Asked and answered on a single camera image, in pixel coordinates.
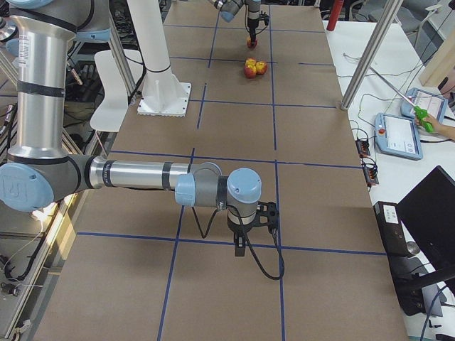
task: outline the red cylinder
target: red cylinder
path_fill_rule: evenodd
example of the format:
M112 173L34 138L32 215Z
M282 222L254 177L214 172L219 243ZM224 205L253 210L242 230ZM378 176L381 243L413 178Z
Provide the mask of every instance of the red cylinder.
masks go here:
M335 29L336 22L340 16L341 9L343 8L344 0L334 0L332 5L332 12L328 20L327 31L333 31Z

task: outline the red apple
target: red apple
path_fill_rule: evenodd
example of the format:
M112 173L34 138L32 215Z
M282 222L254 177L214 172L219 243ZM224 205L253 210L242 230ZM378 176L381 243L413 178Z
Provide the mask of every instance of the red apple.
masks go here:
M267 62L260 60L256 63L256 73L258 75L263 75L267 71Z
M246 78L255 78L256 77L256 67L254 65L245 65L243 67L243 73Z
M257 38L256 38L256 41L255 41L254 45L251 44L251 38L250 37L247 38L247 46L248 46L248 48L255 48L256 45L257 45Z
M257 61L254 58L247 58L246 61L245 61L245 66L246 65L255 66L256 63L257 63Z

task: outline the green screwdriver handle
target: green screwdriver handle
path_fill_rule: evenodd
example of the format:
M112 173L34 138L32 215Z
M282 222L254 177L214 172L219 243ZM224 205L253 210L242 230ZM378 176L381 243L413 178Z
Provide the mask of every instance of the green screwdriver handle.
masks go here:
M434 133L433 125L423 120L423 118L428 116L428 111L418 107L417 105L414 107L414 111L415 116L417 116L420 124L425 128L425 131L428 131L429 133Z

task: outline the sticker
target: sticker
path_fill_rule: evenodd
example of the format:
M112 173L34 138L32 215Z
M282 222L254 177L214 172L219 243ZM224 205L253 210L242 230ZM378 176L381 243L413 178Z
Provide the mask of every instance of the sticker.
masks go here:
M384 205L384 217L385 222L389 222L391 224L398 224L398 216L395 207L390 205Z
M19 66L28 67L30 65L30 38L24 34L19 36Z

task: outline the white table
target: white table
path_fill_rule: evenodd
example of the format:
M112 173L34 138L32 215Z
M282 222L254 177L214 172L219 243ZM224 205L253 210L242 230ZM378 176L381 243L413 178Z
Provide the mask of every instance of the white table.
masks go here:
M349 56L359 58L363 54L365 46L375 27L374 23L356 23L356 22L338 22L336 29L332 32L326 31L328 43L330 45L333 61L337 69L338 76L352 75L357 67L357 62L343 56L347 53ZM398 75L404 71L412 70L420 62L414 48L408 41L405 33L398 24L393 24L387 33L382 45L375 56L372 66L380 74ZM423 71L423 68L417 68L408 78L409 73L400 76L386 76L386 78L397 88L405 92L410 80L416 72ZM339 77L341 91L344 93L351 77ZM415 77L410 87L418 87L430 92L439 93L436 88L423 87L418 77ZM361 129L365 130L369 137L373 136L373 128L358 118L359 105L364 94L373 94L379 98L391 99L395 93L377 76L366 77L355 96L355 99L348 110L349 118L358 122ZM400 100L395 100L390 105L390 101L380 101L370 96L364 96L360 116L371 123L378 112L387 112L389 114L400 114ZM446 115L454 115L448 109ZM444 120L445 124L453 125L452 121ZM355 122L351 122L352 127L357 127ZM421 133L421 139L437 140L435 136L428 136L424 131ZM376 153L378 165L378 179L380 184L373 186L370 191L371 203L377 201L399 202L413 187L420 182L435 166L441 165L442 168L452 177L455 178L455 143L445 142L442 144L422 144L424 158L420 161L407 160L396 156L389 156ZM419 255L422 263L427 262L423 255ZM454 304L454 297L445 290L444 293L449 297L449 303ZM425 337L432 337L434 334L443 333L455 335L455 309L443 307L443 318L431 318L433 324L442 324L443 327L438 329L427 328ZM405 317L405 323L408 335L420 336L425 316L419 314L411 318Z

